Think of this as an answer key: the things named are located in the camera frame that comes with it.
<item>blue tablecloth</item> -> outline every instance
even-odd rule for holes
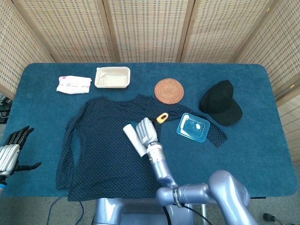
[[[97,67],[127,66],[131,70],[126,89],[94,86]],[[56,92],[58,78],[76,75],[92,78],[89,94]],[[198,143],[176,134],[179,120],[166,122],[161,143],[175,180],[180,184],[203,183],[216,170],[228,170],[249,190],[252,197],[291,195],[297,188],[291,157],[280,123],[266,70],[252,64],[206,63],[34,63],[23,72],[3,139],[26,125],[35,130],[20,154],[20,164],[42,165],[29,172],[16,172],[7,179],[6,195],[67,196],[56,190],[55,172],[62,138],[69,119],[89,99],[106,96],[128,100],[137,94],[154,96],[155,84],[171,77],[181,82],[180,104],[196,112],[203,94],[212,85],[229,79],[234,99],[243,110],[235,125],[223,127],[228,140],[216,148],[209,141]],[[73,138],[75,159],[79,140]]]

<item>woven folding screen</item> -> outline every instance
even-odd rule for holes
[[[278,107],[278,111],[292,159],[300,162],[300,91]]]
[[[97,0],[16,2],[57,56],[57,61],[112,61]]]
[[[300,74],[300,1],[281,0],[239,57],[268,70],[276,91]]]
[[[187,7],[188,0],[109,0],[120,60],[175,62]]]
[[[183,62],[228,62],[267,0],[200,0]]]
[[[14,98],[24,68],[50,61],[12,8],[0,0],[0,90]]]

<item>cap brim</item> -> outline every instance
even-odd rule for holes
[[[242,109],[232,99],[228,109],[222,113],[209,113],[209,115],[219,124],[223,126],[230,126],[239,121],[243,115]]]

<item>blue plastic container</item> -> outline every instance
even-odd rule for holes
[[[182,115],[176,133],[197,142],[204,142],[210,123],[200,117],[185,113]]]

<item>woven rattan coaster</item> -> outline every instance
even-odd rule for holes
[[[178,81],[172,78],[166,78],[155,85],[154,93],[157,99],[162,103],[175,104],[182,99],[184,91]]]

